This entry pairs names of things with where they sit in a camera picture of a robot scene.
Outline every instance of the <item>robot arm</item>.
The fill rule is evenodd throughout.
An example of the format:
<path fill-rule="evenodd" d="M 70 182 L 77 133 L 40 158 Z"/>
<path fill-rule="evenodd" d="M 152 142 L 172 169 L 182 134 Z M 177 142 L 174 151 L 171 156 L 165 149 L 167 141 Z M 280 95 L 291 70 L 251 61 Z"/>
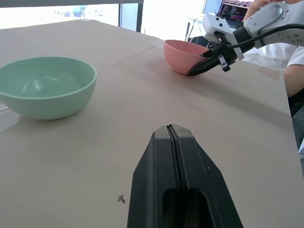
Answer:
<path fill-rule="evenodd" d="M 202 54 L 208 60 L 196 64 L 189 76 L 204 73 L 217 65 L 230 70 L 235 60 L 253 47 L 288 43 L 304 46 L 304 1 L 296 4 L 275 2 L 262 7 L 243 26 L 231 31 L 225 19 L 206 14 L 203 18 L 203 36 L 213 42 L 213 49 Z"/>

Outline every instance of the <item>white shirt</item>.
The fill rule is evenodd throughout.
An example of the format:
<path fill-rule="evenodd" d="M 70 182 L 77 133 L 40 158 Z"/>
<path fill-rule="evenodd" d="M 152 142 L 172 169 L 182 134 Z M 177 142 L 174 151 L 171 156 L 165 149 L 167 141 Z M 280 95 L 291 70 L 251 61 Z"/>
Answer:
<path fill-rule="evenodd" d="M 285 70 L 294 64 L 304 65 L 304 47 L 285 43 L 268 44 L 253 48 L 244 54 L 244 61 L 277 70 Z"/>

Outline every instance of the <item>green bowl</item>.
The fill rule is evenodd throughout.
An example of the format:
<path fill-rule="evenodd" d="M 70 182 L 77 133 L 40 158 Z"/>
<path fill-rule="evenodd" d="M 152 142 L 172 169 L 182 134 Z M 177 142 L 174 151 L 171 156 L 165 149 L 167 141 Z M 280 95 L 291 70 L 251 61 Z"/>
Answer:
<path fill-rule="evenodd" d="M 0 100 L 33 119 L 51 120 L 81 110 L 97 78 L 88 63 L 65 57 L 38 57 L 0 67 Z"/>

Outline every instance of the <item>beige table surface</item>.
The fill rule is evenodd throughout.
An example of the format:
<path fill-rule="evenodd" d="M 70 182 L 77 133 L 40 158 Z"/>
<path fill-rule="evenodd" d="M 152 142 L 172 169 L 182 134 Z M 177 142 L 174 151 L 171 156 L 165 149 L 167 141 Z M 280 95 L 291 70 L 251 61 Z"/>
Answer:
<path fill-rule="evenodd" d="M 303 227 L 304 180 L 280 73 L 237 62 L 226 73 L 182 76 L 160 40 L 96 21 L 0 37 L 0 64 L 64 55 L 98 71 L 91 101 L 71 117 L 0 115 L 1 228 L 126 227 L 133 171 L 153 131 L 171 123 L 190 129 L 220 168 L 245 228 Z"/>

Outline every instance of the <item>bowl rim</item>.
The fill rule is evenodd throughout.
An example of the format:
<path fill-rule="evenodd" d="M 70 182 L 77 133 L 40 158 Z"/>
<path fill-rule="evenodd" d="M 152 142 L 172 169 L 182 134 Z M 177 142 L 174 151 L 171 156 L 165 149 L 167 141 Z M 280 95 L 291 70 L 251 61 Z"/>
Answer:
<path fill-rule="evenodd" d="M 194 43 L 191 43 L 191 42 L 183 41 L 183 40 L 177 40 L 177 39 L 166 39 L 166 40 L 164 40 L 164 44 L 165 44 L 165 45 L 167 45 L 167 46 L 169 46 L 169 47 L 171 47 L 171 48 L 173 48 L 173 49 L 175 49 L 175 50 L 177 50 L 177 51 L 180 51 L 180 52 L 182 52 L 182 53 L 185 53 L 185 54 L 187 54 L 187 55 L 190 55 L 190 56 L 196 56 L 196 57 L 204 58 L 204 57 L 202 57 L 202 56 L 198 56 L 198 55 L 195 55 L 195 54 L 191 54 L 191 53 L 189 53 L 189 52 L 186 52 L 186 51 L 179 50 L 179 49 L 177 49 L 177 48 L 175 48 L 175 47 L 169 45 L 169 44 L 167 43 L 167 41 L 178 41 L 178 42 L 183 42 L 183 43 L 189 43 L 190 45 L 194 45 L 194 46 L 203 47 L 203 48 L 208 49 L 207 47 L 204 47 L 204 46 L 201 46 L 201 45 L 198 45 L 198 44 L 194 44 Z"/>
<path fill-rule="evenodd" d="M 24 60 L 29 60 L 29 59 L 36 59 L 36 58 L 66 58 L 66 59 L 72 59 L 72 60 L 76 60 L 76 61 L 79 61 L 79 62 L 82 62 L 82 63 L 85 63 L 87 64 L 89 67 L 91 67 L 93 70 L 94 70 L 94 78 L 93 80 L 87 84 L 85 87 L 81 88 L 81 89 L 78 89 L 76 91 L 73 91 L 71 93 L 68 93 L 68 94 L 63 94 L 63 95 L 58 95 L 58 96 L 49 96 L 49 97 L 23 97 L 23 96 L 14 96 L 14 95 L 10 95 L 10 94 L 7 94 L 7 93 L 4 93 L 4 92 L 1 92 L 0 91 L 0 95 L 3 95 L 3 96 L 7 96 L 7 97 L 10 97 L 10 98 L 17 98 L 17 99 L 24 99 L 24 100 L 49 100 L 49 99 L 56 99 L 56 98 L 62 98 L 62 97 L 66 97 L 66 96 L 70 96 L 70 95 L 73 95 L 73 94 L 76 94 L 80 91 L 83 91 L 85 89 L 87 89 L 89 86 L 91 86 L 93 83 L 95 83 L 96 79 L 97 79 L 97 71 L 96 69 L 89 63 L 83 61 L 83 60 L 80 60 L 80 59 L 77 59 L 77 58 L 71 58 L 71 57 L 61 57 L 61 56 L 42 56 L 42 57 L 32 57 L 32 58 L 24 58 L 24 59 L 20 59 L 20 60 L 16 60 L 16 61 L 13 61 L 13 62 L 10 62 L 10 63 L 7 63 L 7 64 L 4 64 L 2 66 L 0 66 L 0 69 L 3 68 L 3 67 L 6 67 L 10 64 L 14 64 L 14 63 L 17 63 L 17 62 L 20 62 L 20 61 L 24 61 Z"/>

